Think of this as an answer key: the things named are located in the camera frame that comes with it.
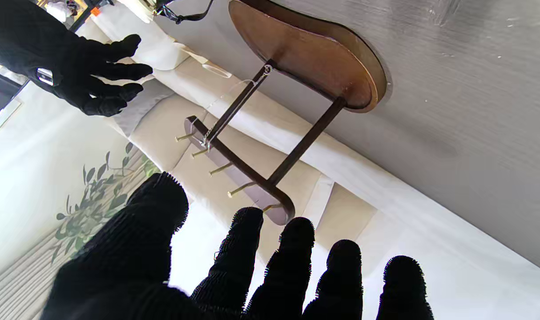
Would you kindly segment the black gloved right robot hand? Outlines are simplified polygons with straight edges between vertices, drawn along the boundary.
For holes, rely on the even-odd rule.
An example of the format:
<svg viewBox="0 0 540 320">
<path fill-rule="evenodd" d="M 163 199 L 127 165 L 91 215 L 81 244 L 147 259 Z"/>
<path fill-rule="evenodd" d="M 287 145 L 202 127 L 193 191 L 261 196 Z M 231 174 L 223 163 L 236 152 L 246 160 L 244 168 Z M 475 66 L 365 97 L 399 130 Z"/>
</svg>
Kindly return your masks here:
<svg viewBox="0 0 540 320">
<path fill-rule="evenodd" d="M 132 101 L 153 73 L 147 64 L 124 64 L 141 37 L 102 43 L 67 29 L 28 0 L 0 0 L 0 65 L 88 116 L 112 117 Z"/>
</svg>

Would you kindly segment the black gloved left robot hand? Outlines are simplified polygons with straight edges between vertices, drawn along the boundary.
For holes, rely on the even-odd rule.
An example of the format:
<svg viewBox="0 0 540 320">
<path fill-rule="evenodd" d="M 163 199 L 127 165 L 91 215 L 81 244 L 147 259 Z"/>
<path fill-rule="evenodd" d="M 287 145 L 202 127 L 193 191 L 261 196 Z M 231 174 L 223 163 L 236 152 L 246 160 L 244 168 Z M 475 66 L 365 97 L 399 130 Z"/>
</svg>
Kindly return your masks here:
<svg viewBox="0 0 540 320">
<path fill-rule="evenodd" d="M 207 277 L 191 295 L 168 286 L 172 236 L 189 203 L 168 172 L 154 173 L 55 276 L 43 320 L 360 320 L 361 250 L 337 241 L 315 299 L 303 303 L 311 274 L 314 227 L 296 217 L 283 229 L 262 285 L 247 294 L 263 211 L 239 209 Z"/>
</svg>

